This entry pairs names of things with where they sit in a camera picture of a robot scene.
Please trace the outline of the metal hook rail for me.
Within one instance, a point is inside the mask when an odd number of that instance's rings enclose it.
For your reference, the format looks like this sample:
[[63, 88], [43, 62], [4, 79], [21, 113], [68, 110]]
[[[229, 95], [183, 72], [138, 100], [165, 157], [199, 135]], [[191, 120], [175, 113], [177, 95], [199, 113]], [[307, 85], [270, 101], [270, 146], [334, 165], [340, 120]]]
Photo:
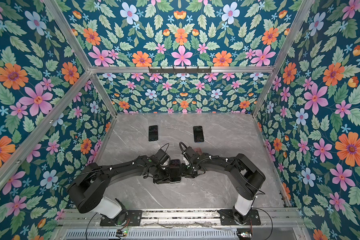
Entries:
[[150, 74], [209, 74], [211, 67], [148, 67]]

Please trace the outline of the aluminium frame post right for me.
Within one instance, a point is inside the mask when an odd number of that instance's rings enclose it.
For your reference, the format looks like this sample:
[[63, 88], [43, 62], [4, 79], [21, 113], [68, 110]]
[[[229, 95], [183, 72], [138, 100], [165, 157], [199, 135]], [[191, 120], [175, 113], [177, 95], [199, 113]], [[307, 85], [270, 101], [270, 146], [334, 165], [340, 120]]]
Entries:
[[290, 48], [292, 47], [292, 45], [297, 37], [297, 34], [300, 31], [300, 28], [302, 27], [302, 25], [305, 21], [305, 18], [309, 15], [309, 11], [310, 11], [312, 5], [314, 4], [314, 2], [315, 2], [314, 0], [306, 0], [306, 1], [301, 2], [299, 10], [295, 16], [295, 19], [292, 22], [289, 34], [287, 35], [286, 40], [283, 43], [282, 48], [276, 58], [276, 61], [275, 61], [274, 67], [273, 67], [273, 71], [270, 74], [270, 76], [268, 77], [268, 79], [263, 87], [263, 90], [258, 98], [256, 107], [255, 107], [254, 111], [252, 112], [252, 117], [254, 119], [257, 118], [257, 115], [258, 115], [263, 103], [266, 100], [267, 94], [271, 90], [273, 80], [277, 77], [277, 75], [282, 67], [282, 64], [283, 64], [284, 60], [286, 59], [288, 52], [289, 52]]

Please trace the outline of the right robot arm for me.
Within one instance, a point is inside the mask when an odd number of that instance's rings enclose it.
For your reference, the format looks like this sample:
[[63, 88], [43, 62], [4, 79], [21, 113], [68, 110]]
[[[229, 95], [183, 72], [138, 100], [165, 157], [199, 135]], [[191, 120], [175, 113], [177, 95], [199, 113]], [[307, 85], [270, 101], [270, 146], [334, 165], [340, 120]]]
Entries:
[[264, 193], [261, 191], [266, 180], [264, 173], [244, 154], [226, 158], [208, 153], [199, 154], [183, 142], [179, 142], [179, 147], [186, 160], [181, 167], [182, 177], [197, 178], [207, 172], [226, 175], [238, 192], [234, 214], [237, 217], [246, 217], [257, 194]]

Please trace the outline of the blue edged smartphone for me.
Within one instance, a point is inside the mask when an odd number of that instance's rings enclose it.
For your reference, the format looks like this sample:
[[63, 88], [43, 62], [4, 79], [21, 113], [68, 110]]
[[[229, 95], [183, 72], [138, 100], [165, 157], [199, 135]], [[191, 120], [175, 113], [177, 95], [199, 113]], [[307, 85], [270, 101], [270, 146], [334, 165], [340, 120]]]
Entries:
[[194, 133], [194, 142], [195, 143], [202, 143], [204, 142], [204, 132], [202, 126], [193, 126], [193, 133]]

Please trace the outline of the purple edged smartphone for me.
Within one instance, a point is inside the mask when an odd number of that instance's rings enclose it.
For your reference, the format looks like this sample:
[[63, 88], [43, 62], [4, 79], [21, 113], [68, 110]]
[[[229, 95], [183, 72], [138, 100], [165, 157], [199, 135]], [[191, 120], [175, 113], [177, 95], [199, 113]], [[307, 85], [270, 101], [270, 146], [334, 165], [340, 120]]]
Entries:
[[149, 142], [155, 142], [159, 139], [159, 128], [158, 125], [149, 126]]

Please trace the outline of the aluminium frame post left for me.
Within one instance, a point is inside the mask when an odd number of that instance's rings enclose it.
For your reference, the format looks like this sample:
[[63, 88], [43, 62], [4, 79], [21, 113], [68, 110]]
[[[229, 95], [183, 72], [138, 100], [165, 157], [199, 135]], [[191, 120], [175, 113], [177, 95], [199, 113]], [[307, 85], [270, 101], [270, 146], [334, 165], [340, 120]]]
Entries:
[[78, 81], [65, 93], [61, 100], [52, 108], [52, 110], [43, 118], [41, 123], [30, 133], [30, 135], [20, 144], [16, 151], [0, 168], [0, 191], [6, 185], [10, 177], [12, 177], [26, 160], [27, 156], [35, 148], [36, 144], [41, 141], [43, 136], [57, 120], [65, 108], [73, 101], [77, 93], [85, 86], [91, 76], [90, 71], [84, 72]]

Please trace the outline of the aluminium front rail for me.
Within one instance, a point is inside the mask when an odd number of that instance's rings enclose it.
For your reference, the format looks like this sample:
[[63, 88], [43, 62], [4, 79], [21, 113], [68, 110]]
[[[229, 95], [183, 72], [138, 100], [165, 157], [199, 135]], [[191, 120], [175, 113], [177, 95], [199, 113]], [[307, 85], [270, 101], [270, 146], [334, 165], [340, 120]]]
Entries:
[[141, 209], [131, 210], [127, 219], [114, 224], [106, 217], [92, 212], [80, 214], [77, 210], [67, 210], [57, 221], [58, 227], [133, 227], [153, 228], [304, 228], [304, 220], [296, 208], [253, 208], [243, 224], [237, 223], [232, 209]]

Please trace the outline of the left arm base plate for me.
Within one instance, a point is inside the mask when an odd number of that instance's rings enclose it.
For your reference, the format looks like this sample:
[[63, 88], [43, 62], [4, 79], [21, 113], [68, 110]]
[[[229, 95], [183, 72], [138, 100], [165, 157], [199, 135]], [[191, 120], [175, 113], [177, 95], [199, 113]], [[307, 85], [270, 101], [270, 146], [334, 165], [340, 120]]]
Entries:
[[136, 227], [142, 220], [141, 210], [122, 210], [115, 218], [110, 219], [102, 216], [100, 226], [102, 227]]

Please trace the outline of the aluminium frame post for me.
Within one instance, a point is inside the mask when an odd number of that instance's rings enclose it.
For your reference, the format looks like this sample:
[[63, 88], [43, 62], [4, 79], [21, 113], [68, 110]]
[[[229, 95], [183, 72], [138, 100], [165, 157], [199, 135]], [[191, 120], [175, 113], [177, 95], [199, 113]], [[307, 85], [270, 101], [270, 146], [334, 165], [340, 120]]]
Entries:
[[287, 35], [286, 40], [283, 43], [282, 48], [276, 58], [276, 61], [275, 61], [274, 67], [273, 67], [273, 71], [270, 74], [270, 76], [268, 77], [268, 79], [263, 87], [263, 90], [258, 98], [256, 107], [255, 107], [254, 111], [252, 112], [252, 117], [254, 119], [257, 118], [257, 115], [258, 115], [263, 103], [266, 100], [267, 94], [271, 90], [273, 80], [277, 77], [277, 75], [282, 67], [282, 64], [283, 64], [284, 60], [286, 59], [288, 52], [289, 52], [290, 48], [292, 47], [292, 45], [297, 37], [297, 34], [300, 31], [300, 28], [302, 27], [302, 25], [305, 21], [305, 18], [309, 15], [309, 11], [310, 11], [312, 5], [314, 4], [314, 2], [315, 2], [314, 0], [306, 0], [306, 1], [301, 2], [299, 10], [295, 16], [295, 19], [292, 22], [289, 34]]
[[0, 191], [6, 185], [10, 177], [12, 177], [26, 160], [27, 156], [35, 148], [36, 144], [41, 141], [43, 136], [57, 120], [65, 108], [73, 101], [77, 93], [85, 86], [91, 76], [90, 71], [84, 72], [78, 81], [65, 93], [61, 100], [52, 108], [52, 110], [43, 118], [41, 123], [30, 133], [30, 135], [20, 144], [16, 151], [0, 168]]

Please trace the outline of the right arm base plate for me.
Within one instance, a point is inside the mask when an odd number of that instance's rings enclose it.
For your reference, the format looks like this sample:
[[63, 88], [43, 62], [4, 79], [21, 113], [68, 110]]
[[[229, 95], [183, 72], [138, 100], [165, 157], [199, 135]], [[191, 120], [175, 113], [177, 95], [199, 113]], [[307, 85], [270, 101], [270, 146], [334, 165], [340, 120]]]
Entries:
[[236, 209], [221, 209], [217, 213], [220, 215], [221, 225], [223, 226], [260, 226], [261, 220], [259, 212], [251, 209], [247, 215], [241, 215]]

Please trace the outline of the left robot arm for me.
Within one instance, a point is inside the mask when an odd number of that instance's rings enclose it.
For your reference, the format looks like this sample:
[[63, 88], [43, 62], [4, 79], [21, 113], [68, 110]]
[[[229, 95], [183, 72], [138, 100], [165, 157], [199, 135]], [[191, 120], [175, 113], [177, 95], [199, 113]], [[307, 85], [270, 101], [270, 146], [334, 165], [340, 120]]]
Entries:
[[106, 189], [118, 181], [132, 177], [150, 175], [156, 180], [167, 180], [164, 163], [169, 155], [159, 150], [156, 154], [138, 156], [136, 159], [109, 166], [97, 163], [87, 165], [73, 180], [67, 189], [69, 199], [73, 201], [81, 214], [95, 212], [109, 219], [120, 217], [125, 207], [118, 200], [104, 196]]

